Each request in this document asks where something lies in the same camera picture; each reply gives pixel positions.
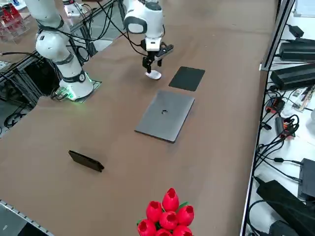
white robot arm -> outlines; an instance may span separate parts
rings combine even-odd
[[[59,15],[55,1],[25,0],[25,3],[41,30],[37,36],[36,50],[58,67],[63,75],[60,87],[65,91],[64,94],[74,101],[92,93],[91,80],[82,69],[76,55],[67,48],[69,37],[66,34],[70,34],[70,29]],[[75,0],[63,0],[63,3],[67,15],[81,13],[81,6]],[[125,4],[127,14],[124,26],[130,33],[145,34],[141,47],[148,52],[148,55],[143,58],[142,65],[147,69],[147,75],[150,78],[159,79],[158,72],[156,72],[158,76],[152,76],[151,64],[157,61],[158,66],[161,66],[162,58],[173,50],[173,45],[166,45],[161,41],[163,37],[162,8],[156,0],[155,2],[128,0]]]
[[[151,70],[151,64],[157,61],[162,66],[162,59],[173,51],[173,45],[162,42],[163,11],[158,0],[125,0],[127,13],[124,19],[124,27],[133,34],[145,34],[141,41],[141,47],[148,52],[142,59],[142,65],[147,69],[146,75],[153,79],[159,79],[161,74]]]
[[[82,69],[76,55],[69,51],[69,37],[57,30],[70,33],[55,6],[54,0],[25,0],[31,15],[37,20],[41,33],[37,36],[36,50],[50,59],[63,75],[60,87],[67,98],[74,101],[93,91],[93,84]]]

smartphone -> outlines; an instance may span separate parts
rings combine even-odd
[[[91,159],[85,155],[79,154],[79,153],[77,153],[75,151],[71,151],[71,150],[69,151],[69,155],[71,156],[71,158],[75,162],[77,162],[81,165],[89,167],[89,168],[91,168],[95,171],[98,171],[98,172],[102,172],[104,170],[104,167],[100,162],[95,161],[95,160],[93,160],[93,159]]]

laptop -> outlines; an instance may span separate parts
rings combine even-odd
[[[135,131],[174,143],[195,98],[159,90]]]

black box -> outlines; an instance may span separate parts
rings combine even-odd
[[[315,63],[274,70],[270,78],[285,90],[312,86],[315,84]]]

tabletop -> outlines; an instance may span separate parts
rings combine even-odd
[[[148,202],[169,187],[194,206],[194,235],[239,234],[275,3],[161,4],[163,40],[175,48],[159,81],[120,37],[85,64],[102,85],[84,104],[41,98],[0,142],[0,197],[54,235],[135,236]],[[206,70],[196,92],[168,86],[180,66]],[[174,144],[134,132],[159,89],[195,97]],[[103,173],[74,163],[68,150],[100,161]]]

